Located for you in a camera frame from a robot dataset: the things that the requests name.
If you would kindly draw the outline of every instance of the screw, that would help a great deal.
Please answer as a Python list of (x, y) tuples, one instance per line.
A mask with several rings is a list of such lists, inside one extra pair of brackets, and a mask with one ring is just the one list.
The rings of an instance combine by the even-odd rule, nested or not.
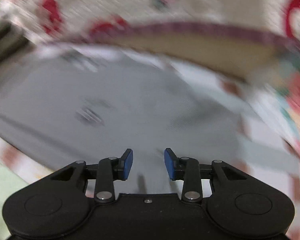
[(200, 197), (200, 194), (196, 191), (188, 191), (185, 193), (185, 197), (187, 199), (198, 199)]
[(109, 199), (111, 197), (112, 197), (112, 193), (109, 192), (109, 191), (100, 191), (100, 192), (97, 193), (97, 198), (98, 199), (104, 200), (104, 199)]

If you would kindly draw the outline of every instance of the black object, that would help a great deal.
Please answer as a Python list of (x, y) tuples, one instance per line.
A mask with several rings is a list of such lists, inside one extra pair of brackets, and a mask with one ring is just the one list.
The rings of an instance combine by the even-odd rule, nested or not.
[(29, 40), (24, 36), (24, 30), (18, 26), (4, 23), (0, 28), (2, 29), (0, 31), (0, 62), (2, 62), (25, 47)]
[[(183, 180), (177, 194), (120, 194), (133, 153), (99, 164), (72, 163), (11, 195), (2, 215), (12, 239), (288, 239), (294, 206), (282, 192), (222, 161), (211, 165), (164, 153), (170, 179)], [(95, 179), (94, 198), (85, 196)], [(202, 197), (201, 179), (212, 195)]]

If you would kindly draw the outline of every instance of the maroon stripe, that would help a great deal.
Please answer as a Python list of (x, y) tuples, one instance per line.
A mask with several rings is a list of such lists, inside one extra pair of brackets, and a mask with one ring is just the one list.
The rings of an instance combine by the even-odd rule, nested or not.
[[(165, 23), (152, 23), (145, 25), (126, 26), (124, 29), (114, 29), (106, 33), (96, 33), (90, 43), (94, 42), (107, 42), (111, 37), (117, 36), (130, 36), (133, 34), (156, 34), (156, 33), (184, 33), (194, 32), (200, 35), (207, 35), (212, 37), (229, 37), (242, 40), (248, 40), (263, 45), (272, 45), (276, 47), (300, 47), (300, 42), (291, 40), (287, 37), (277, 35), (267, 31), (259, 31), (253, 29), (246, 29), (238, 26), (204, 23), (204, 22), (165, 22)], [(65, 38), (65, 42), (82, 43), (82, 37), (73, 36)]]

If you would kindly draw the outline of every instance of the gray surface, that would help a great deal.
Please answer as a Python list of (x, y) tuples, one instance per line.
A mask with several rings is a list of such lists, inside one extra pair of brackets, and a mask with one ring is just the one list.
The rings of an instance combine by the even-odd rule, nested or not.
[[(209, 94), (217, 102), (234, 113), (241, 113), (254, 119), (260, 119), (249, 104), (235, 96), (207, 89), (200, 89), (197, 93)], [(284, 152), (252, 142), (245, 135), (240, 133), (237, 133), (237, 138), (240, 145), (237, 152), (239, 159), (252, 165), (285, 171), (297, 176), (299, 175), (299, 160), (288, 151)]]
[[(116, 182), (116, 192), (174, 192), (163, 161), (166, 147), (201, 163), (233, 163), (238, 157), (239, 114), (195, 92), (173, 72), (126, 56), (93, 63), (97, 72), (87, 64), (67, 55), (35, 63), (26, 75), (6, 82), (0, 136), (53, 169), (81, 159), (98, 163), (132, 148), (129, 179)], [(83, 122), (78, 112), (85, 106), (102, 122)]]

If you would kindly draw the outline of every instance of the patterned fabric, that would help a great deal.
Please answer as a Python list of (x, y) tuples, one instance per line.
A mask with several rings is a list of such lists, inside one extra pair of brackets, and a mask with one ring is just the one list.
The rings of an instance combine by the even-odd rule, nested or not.
[[(287, 151), (294, 156), (298, 156), (295, 149), (292, 148), (285, 139), (283, 139), (278, 133), (276, 133), (266, 123), (258, 118), (242, 115), (242, 124), (239, 130), (255, 143), (276, 149), (278, 151)], [(278, 178), (277, 183), (278, 181), (281, 181), (280, 187), (282, 188), (280, 190), (293, 200), (296, 210), (295, 220), (291, 225), (287, 235), (291, 239), (300, 239), (300, 176), (296, 177), (293, 174), (289, 175), (276, 172), (264, 167), (258, 167), (252, 163), (247, 163), (246, 165), (249, 174), (255, 176), (261, 181), (267, 182), (273, 187), (276, 187), (276, 184), (274, 183), (276, 181), (276, 177)]]
[(300, 159), (300, 52), (285, 53), (250, 82), (247, 100)]
[[(119, 15), (131, 25), (208, 21), (266, 29), (282, 35), (283, 9), (288, 0), (50, 0), (48, 9), (42, 6), (45, 2), (4, 0), (3, 8), (13, 13), (13, 21), (28, 30), (32, 41), (87, 33), (95, 22), (109, 21), (113, 15)], [(59, 16), (51, 18), (57, 12)], [(294, 19), (293, 26), (300, 38), (300, 14)], [(57, 24), (58, 31), (48, 30), (55, 27), (47, 29), (47, 24)]]

